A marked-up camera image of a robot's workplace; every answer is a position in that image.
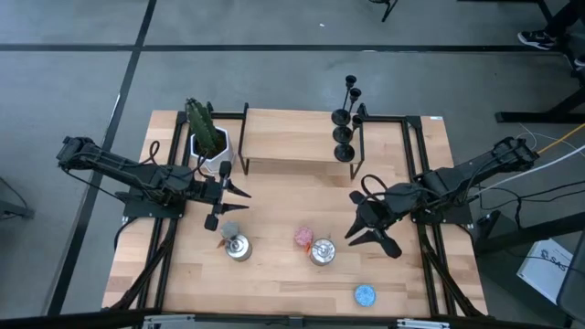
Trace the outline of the black chair base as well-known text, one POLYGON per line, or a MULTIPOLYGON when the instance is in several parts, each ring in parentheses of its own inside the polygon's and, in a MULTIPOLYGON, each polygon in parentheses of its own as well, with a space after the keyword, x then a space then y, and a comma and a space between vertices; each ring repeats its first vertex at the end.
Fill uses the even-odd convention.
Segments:
POLYGON ((392 12, 392 10, 394 9, 394 7, 396 6, 396 4, 398 3, 399 0, 368 0, 368 1, 372 4, 386 6, 384 14, 381 18, 381 22, 385 23, 390 15, 390 13, 392 12))

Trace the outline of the white printed box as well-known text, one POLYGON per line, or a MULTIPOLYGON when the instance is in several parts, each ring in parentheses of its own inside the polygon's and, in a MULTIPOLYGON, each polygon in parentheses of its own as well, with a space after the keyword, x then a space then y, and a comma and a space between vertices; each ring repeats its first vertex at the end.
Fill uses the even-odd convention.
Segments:
POLYGON ((557 304, 571 261, 572 254, 554 239, 540 240, 532 245, 516 276, 547 300, 557 304))

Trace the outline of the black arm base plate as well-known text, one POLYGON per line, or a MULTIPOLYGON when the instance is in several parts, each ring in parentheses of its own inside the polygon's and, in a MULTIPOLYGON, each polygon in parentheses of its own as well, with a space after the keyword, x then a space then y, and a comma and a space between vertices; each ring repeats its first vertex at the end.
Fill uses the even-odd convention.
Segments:
POLYGON ((186 201, 173 201, 161 205, 148 199, 141 191, 116 192, 124 203, 123 215, 128 218, 180 218, 184 215, 186 201))
POLYGON ((432 224, 461 224, 473 223, 472 213, 468 205, 454 207, 436 207, 433 209, 419 209, 410 214, 414 223, 432 224))

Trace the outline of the blue round lid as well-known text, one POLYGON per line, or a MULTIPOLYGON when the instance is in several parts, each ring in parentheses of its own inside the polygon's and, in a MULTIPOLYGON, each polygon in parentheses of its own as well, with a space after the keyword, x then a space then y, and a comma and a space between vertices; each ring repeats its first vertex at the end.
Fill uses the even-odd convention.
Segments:
POLYGON ((371 307, 376 302, 377 294, 373 286, 362 284, 356 286, 354 299, 361 307, 371 307))

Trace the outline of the silver bracket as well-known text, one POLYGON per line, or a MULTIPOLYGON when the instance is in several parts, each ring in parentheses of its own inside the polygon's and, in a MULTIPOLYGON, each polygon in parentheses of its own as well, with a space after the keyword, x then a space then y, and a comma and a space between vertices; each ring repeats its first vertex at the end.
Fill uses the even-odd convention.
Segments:
POLYGON ((396 321, 395 329, 451 329, 449 323, 403 318, 396 321))
POLYGON ((163 325, 189 323, 195 321, 193 314, 158 314, 144 317, 141 329, 161 329, 163 325))

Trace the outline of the black desk frame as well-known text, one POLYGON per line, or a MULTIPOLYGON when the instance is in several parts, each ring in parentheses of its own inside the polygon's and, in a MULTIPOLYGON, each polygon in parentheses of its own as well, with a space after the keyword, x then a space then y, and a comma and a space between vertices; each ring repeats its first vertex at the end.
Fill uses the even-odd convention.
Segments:
POLYGON ((585 113, 572 113, 585 104, 585 86, 570 94, 566 99, 543 112, 500 111, 495 113, 499 123, 585 123, 585 113))

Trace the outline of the pink ball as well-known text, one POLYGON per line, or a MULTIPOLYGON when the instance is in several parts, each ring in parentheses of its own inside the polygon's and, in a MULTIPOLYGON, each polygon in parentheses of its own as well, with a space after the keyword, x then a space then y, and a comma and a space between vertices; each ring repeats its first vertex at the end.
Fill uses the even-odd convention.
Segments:
POLYGON ((313 243, 314 233, 308 227, 300 227, 295 231, 293 239, 298 246, 306 248, 313 243))

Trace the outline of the silver tin candle orange label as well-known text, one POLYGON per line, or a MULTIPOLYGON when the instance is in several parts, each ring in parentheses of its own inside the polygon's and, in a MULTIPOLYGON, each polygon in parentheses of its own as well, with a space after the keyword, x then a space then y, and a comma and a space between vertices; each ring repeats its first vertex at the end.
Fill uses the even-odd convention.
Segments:
POLYGON ((311 263, 316 266, 328 265, 336 255, 335 244, 330 239, 316 239, 303 248, 311 263))
POLYGON ((252 254, 252 244, 242 234, 223 239, 218 246, 223 248, 231 259, 238 262, 247 260, 252 254))

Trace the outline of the person's leg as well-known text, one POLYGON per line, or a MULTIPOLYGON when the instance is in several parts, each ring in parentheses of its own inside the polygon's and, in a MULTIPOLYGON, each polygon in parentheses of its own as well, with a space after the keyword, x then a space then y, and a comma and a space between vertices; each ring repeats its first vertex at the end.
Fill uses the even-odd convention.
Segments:
POLYGON ((550 37, 563 35, 566 30, 585 16, 585 0, 569 0, 553 17, 544 31, 550 37))

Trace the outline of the wooden shelf black metal frame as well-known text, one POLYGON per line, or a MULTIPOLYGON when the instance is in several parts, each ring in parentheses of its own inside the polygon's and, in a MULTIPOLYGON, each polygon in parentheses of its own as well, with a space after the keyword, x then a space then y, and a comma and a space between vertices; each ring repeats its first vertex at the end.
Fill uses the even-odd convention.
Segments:
POLYGON ((339 164, 336 125, 328 111, 244 107, 238 157, 243 172, 251 162, 284 161, 339 164))

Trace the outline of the black front crossbar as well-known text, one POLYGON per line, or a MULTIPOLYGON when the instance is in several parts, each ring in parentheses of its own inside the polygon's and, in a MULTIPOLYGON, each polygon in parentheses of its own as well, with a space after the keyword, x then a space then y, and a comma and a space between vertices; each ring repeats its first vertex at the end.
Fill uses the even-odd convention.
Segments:
MULTIPOLYGON (((26 318, 0 319, 0 329, 122 329, 142 326, 144 317, 158 314, 193 314, 190 323, 265 324, 304 328, 309 325, 382 326, 395 329, 398 319, 408 317, 354 317, 313 315, 258 315, 229 313, 161 313, 154 308, 140 310, 104 309, 92 313, 67 313, 26 318)), ((451 329, 574 329, 560 326, 497 320, 491 316, 464 317, 440 314, 429 318, 409 318, 449 323, 451 329)))

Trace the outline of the tall black candlestick holder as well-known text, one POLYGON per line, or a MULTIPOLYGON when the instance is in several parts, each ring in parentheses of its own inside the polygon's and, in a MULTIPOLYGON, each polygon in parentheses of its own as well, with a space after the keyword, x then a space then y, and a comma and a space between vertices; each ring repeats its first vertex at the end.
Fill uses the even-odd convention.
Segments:
POLYGON ((338 143, 349 143, 352 138, 352 130, 348 128, 348 124, 343 126, 335 125, 335 128, 333 130, 333 138, 338 143))

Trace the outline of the black furniture foot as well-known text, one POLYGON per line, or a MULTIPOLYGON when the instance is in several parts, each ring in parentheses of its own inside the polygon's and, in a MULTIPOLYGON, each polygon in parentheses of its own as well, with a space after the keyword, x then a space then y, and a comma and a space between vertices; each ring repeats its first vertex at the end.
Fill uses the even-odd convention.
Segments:
POLYGON ((21 206, 18 206, 15 203, 0 198, 0 219, 6 220, 16 217, 31 219, 35 215, 35 210, 29 207, 26 200, 1 176, 0 182, 5 185, 11 192, 13 192, 22 203, 21 206))

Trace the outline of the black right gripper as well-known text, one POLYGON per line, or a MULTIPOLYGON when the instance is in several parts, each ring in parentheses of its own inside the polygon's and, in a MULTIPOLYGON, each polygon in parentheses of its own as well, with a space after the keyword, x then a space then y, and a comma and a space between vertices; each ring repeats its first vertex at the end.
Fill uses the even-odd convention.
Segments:
POLYGON ((367 195, 355 190, 350 193, 349 198, 356 205, 356 218, 345 238, 349 239, 357 232, 365 231, 349 245, 377 243, 387 256, 399 258, 402 250, 396 240, 388 235, 387 230, 418 205, 419 190, 412 184, 400 183, 383 192, 367 195))

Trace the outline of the green cactus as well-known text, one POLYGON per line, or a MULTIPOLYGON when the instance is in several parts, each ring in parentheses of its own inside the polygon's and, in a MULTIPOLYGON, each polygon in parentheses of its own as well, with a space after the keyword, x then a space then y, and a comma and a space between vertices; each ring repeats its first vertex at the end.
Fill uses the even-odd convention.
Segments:
POLYGON ((197 153, 207 159, 220 154, 226 148, 226 138, 211 118, 213 105, 209 101, 203 105, 194 98, 187 98, 185 110, 191 132, 196 136, 197 153))

